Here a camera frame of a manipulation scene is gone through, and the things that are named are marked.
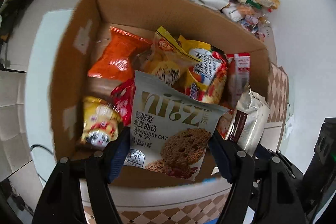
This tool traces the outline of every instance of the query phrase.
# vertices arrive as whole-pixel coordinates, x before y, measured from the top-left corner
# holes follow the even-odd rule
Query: orange snack bag
[[[150,49],[152,42],[115,27],[110,27],[110,31],[111,42],[87,75],[124,82],[134,77],[132,58]]]

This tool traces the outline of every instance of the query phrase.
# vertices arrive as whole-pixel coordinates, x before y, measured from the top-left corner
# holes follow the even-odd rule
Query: silver bolt
[[[103,152],[102,152],[102,151],[96,151],[93,155],[94,155],[96,158],[100,158],[101,156],[103,156]]]
[[[62,163],[62,164],[65,164],[65,163],[68,162],[68,158],[67,158],[67,157],[63,157],[63,158],[61,158],[61,159],[59,160],[59,162]]]
[[[278,157],[272,157],[272,161],[278,164],[280,162],[280,159]]]
[[[244,158],[244,157],[246,156],[246,153],[245,153],[244,151],[238,151],[238,152],[237,152],[237,156],[238,156],[239,158]]]

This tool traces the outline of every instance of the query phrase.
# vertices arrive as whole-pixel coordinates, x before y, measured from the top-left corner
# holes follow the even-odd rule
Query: cardboard box
[[[164,26],[172,35],[210,43],[225,53],[249,52],[250,85],[263,96],[268,90],[268,51],[265,45],[220,13],[189,0],[81,0],[59,45],[50,85],[51,126],[56,158],[86,157],[76,154],[83,127],[82,98],[98,93],[109,95],[120,82],[87,77],[90,66],[110,41],[109,27],[117,26],[152,38]],[[207,153],[196,182],[210,177],[215,166]],[[133,185],[129,174],[137,174]],[[132,166],[124,166],[116,185],[129,187],[172,186],[189,181]]]

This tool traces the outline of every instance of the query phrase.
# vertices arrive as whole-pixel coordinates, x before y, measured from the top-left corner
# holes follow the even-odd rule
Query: cookie image
[[[158,173],[164,173],[164,174],[169,173],[169,167],[166,164],[165,160],[152,161],[145,166],[145,169]]]
[[[202,128],[181,131],[167,139],[161,156],[169,167],[186,168],[201,159],[210,137],[211,133]]]

